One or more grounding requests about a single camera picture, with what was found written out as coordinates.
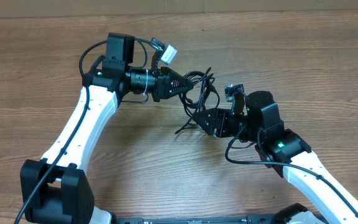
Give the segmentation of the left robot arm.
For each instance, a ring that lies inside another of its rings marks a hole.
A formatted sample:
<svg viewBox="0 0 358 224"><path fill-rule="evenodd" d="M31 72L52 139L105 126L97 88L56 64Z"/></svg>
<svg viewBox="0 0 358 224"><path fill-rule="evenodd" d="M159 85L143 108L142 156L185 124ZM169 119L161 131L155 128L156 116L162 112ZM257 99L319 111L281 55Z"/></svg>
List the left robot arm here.
<svg viewBox="0 0 358 224"><path fill-rule="evenodd" d="M23 205L17 219L31 223L115 223L116 216L98 208L86 172L106 123L128 93L166 100L193 84L169 65L177 54L158 39L110 33L106 51L81 72L77 105L52 146L20 171Z"/></svg>

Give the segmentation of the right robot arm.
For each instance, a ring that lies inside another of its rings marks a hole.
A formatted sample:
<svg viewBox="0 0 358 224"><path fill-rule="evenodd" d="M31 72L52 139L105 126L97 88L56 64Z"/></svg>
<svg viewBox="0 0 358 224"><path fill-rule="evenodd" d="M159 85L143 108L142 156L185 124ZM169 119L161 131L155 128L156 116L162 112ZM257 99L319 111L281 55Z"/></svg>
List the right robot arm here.
<svg viewBox="0 0 358 224"><path fill-rule="evenodd" d="M311 146L284 126L269 91L229 95L230 110L195 112L193 120L208 135L251 142L260 159L296 187L328 223L358 223L358 201L329 173Z"/></svg>

